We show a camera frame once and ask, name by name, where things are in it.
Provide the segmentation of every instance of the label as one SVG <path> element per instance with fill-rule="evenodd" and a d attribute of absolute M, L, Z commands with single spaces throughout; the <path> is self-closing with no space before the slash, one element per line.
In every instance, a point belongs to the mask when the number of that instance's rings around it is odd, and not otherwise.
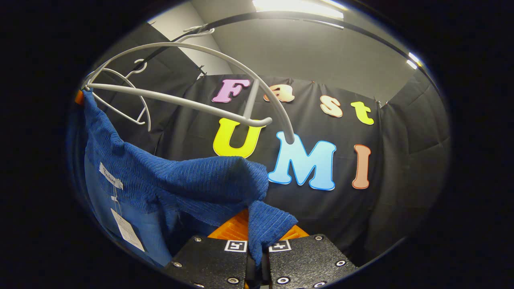
<path fill-rule="evenodd" d="M 291 245 L 288 240 L 280 240 L 273 245 L 268 247 L 269 252 L 282 252 L 282 251 L 291 251 Z"/>
<path fill-rule="evenodd" d="M 246 252 L 247 246 L 248 246 L 247 241 L 227 240 L 227 245 L 225 246 L 225 251 Z"/>
<path fill-rule="evenodd" d="M 116 220 L 116 223 L 118 224 L 118 228 L 120 229 L 120 233 L 123 239 L 144 252 L 143 245 L 141 244 L 141 241 L 137 238 L 136 233 L 132 228 L 132 225 L 129 222 L 125 221 L 125 219 L 122 218 L 120 215 L 118 215 L 118 213 L 115 210 L 111 209 L 111 212 L 113 212 L 114 220 Z"/>
<path fill-rule="evenodd" d="M 111 183 L 113 184 L 116 188 L 118 189 L 122 189 L 123 190 L 123 183 L 115 178 L 113 175 L 111 175 L 111 173 L 109 173 L 109 171 L 107 171 L 107 169 L 103 166 L 102 162 L 100 162 L 100 168 L 99 168 L 99 171 L 103 174 L 103 176 L 105 176 L 105 178 Z"/>

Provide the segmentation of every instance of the blue letter m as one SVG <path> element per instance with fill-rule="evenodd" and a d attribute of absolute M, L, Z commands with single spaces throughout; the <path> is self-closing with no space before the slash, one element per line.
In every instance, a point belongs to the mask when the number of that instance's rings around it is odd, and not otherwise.
<path fill-rule="evenodd" d="M 277 138 L 280 140 L 280 151 L 275 170 L 268 174 L 270 182 L 285 185 L 291 183 L 291 176 L 287 173 L 291 163 L 298 185 L 303 185 L 315 169 L 314 177 L 309 181 L 311 188 L 330 191 L 336 187 L 332 181 L 332 160 L 336 151 L 333 143 L 318 141 L 307 155 L 298 135 L 295 134 L 292 144 L 286 143 L 284 132 L 278 132 Z"/>

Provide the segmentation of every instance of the blue sweater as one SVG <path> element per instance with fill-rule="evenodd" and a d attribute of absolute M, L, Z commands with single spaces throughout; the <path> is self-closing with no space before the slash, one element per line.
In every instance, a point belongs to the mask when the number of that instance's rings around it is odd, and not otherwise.
<path fill-rule="evenodd" d="M 111 209 L 127 220 L 145 249 L 126 243 L 137 255 L 165 266 L 172 258 L 168 240 L 178 234 L 184 216 L 196 220 L 188 222 L 190 231 L 209 234 L 248 207 L 249 252 L 260 266 L 263 248 L 296 224 L 294 216 L 262 202 L 268 189 L 264 165 L 242 157 L 170 161 L 154 156 L 121 140 L 92 90 L 83 93 L 85 181 L 92 210 L 117 240 L 123 241 Z M 115 187 L 100 172 L 100 163 L 122 185 Z"/>

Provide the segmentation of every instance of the black curtain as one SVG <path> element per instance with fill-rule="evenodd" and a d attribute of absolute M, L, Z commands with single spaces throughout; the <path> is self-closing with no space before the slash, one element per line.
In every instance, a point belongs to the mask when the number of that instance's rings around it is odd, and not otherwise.
<path fill-rule="evenodd" d="M 410 234 L 443 190 L 450 166 L 450 125 L 445 103 L 416 71 L 379 110 L 383 143 L 380 197 L 365 242 L 371 259 Z"/>
<path fill-rule="evenodd" d="M 331 191 L 317 190 L 309 186 L 308 180 L 299 186 L 292 166 L 288 185 L 269 183 L 265 202 L 293 214 L 298 225 L 308 234 L 323 233 L 334 242 L 347 256 L 355 253 L 351 245 L 365 232 L 374 200 L 378 197 L 381 180 L 382 146 L 378 105 L 373 99 L 357 95 L 340 88 L 328 87 L 312 81 L 288 77 L 260 76 L 268 85 L 287 84 L 295 96 L 291 102 L 282 102 L 291 120 L 294 132 L 300 136 L 309 154 L 318 141 L 333 143 L 337 150 L 333 155 L 332 178 L 336 186 Z M 184 94 L 184 98 L 219 109 L 242 115 L 250 93 L 251 84 L 228 103 L 215 103 L 212 98 L 222 88 L 225 79 L 249 79 L 247 75 L 213 75 L 198 79 Z M 336 98 L 343 111 L 338 118 L 328 115 L 320 108 L 320 97 L 328 95 Z M 277 132 L 282 131 L 272 104 L 263 98 L 264 91 L 259 88 L 252 112 L 252 119 L 275 118 L 275 121 L 261 130 L 259 140 L 250 161 L 264 164 L 268 172 L 274 170 L 280 149 Z M 352 102 L 361 101 L 371 109 L 368 117 L 374 119 L 373 125 L 362 123 L 356 116 Z M 186 160 L 212 157 L 213 141 L 219 129 L 217 116 L 195 111 L 186 107 L 175 110 L 169 127 L 164 131 L 156 155 L 170 160 Z M 230 145 L 241 147 L 246 139 L 248 127 L 238 125 L 232 134 Z M 365 145 L 371 149 L 369 159 L 367 189 L 355 189 L 352 181 L 356 175 L 357 154 L 354 145 Z"/>

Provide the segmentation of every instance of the orange gripper part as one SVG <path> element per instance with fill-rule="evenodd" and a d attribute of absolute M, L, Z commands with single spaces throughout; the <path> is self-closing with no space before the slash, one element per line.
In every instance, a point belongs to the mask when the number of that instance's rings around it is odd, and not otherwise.
<path fill-rule="evenodd" d="M 84 93 L 82 91 L 77 92 L 77 96 L 75 97 L 75 102 L 84 105 Z"/>
<path fill-rule="evenodd" d="M 309 234 L 295 225 L 281 238 L 281 240 L 289 240 L 307 236 L 309 236 Z M 230 220 L 226 221 L 218 229 L 212 232 L 208 237 L 222 240 L 247 241 L 248 209 L 244 209 L 237 215 L 233 216 Z"/>

